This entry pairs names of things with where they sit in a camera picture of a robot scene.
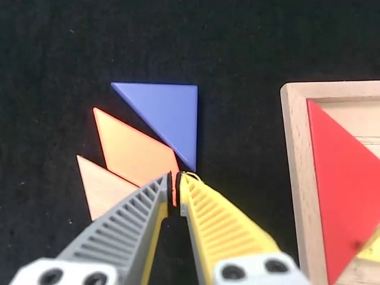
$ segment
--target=wooden box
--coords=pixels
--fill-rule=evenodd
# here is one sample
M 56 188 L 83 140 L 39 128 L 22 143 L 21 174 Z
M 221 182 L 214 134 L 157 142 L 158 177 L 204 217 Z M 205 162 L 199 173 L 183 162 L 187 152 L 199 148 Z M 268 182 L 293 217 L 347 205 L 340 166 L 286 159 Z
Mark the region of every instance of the wooden box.
M 281 89 L 300 266 L 313 285 L 325 285 L 327 268 L 308 99 L 380 158 L 380 81 L 288 83 Z M 380 264 L 355 258 L 336 284 L 380 284 Z

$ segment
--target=tangram piece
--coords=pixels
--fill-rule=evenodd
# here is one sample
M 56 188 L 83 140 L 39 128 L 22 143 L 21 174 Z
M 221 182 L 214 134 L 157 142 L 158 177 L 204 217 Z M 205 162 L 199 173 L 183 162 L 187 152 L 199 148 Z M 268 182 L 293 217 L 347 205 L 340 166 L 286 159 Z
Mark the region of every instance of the tangram piece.
M 112 83 L 112 87 L 195 171 L 198 87 L 141 83 Z
M 111 172 L 139 187 L 172 172 L 174 187 L 179 169 L 171 148 L 98 108 L 94 108 L 94 115 L 106 165 Z
M 380 262 L 380 226 L 376 228 L 372 237 L 367 241 L 367 244 L 357 257 Z
M 380 221 L 380 160 L 308 100 L 328 282 L 334 284 Z
M 95 220 L 137 189 L 137 186 L 77 156 L 91 219 Z

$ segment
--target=wooden triangle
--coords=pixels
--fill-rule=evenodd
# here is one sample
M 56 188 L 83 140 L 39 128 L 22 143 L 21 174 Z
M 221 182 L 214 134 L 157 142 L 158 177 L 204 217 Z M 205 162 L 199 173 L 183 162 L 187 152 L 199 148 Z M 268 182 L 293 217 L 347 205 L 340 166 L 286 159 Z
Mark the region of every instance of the wooden triangle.
M 329 284 L 380 221 L 380 160 L 315 102 L 308 100 Z
M 91 219 L 100 217 L 114 205 L 138 189 L 137 186 L 77 156 Z
M 175 177 L 179 168 L 174 151 L 98 108 L 93 111 L 108 170 L 139 187 L 171 172 L 176 207 Z

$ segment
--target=black background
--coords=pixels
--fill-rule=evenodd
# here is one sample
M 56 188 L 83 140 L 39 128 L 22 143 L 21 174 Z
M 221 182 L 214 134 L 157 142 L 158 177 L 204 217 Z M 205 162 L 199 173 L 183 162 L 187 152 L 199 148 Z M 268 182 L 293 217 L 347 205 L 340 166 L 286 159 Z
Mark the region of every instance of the black background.
M 111 81 L 195 84 L 198 174 L 297 258 L 281 117 L 289 81 L 375 79 L 379 1 L 0 1 L 0 283 L 90 223 L 76 154 L 92 108 L 156 137 Z M 151 284 L 195 284 L 166 221 Z

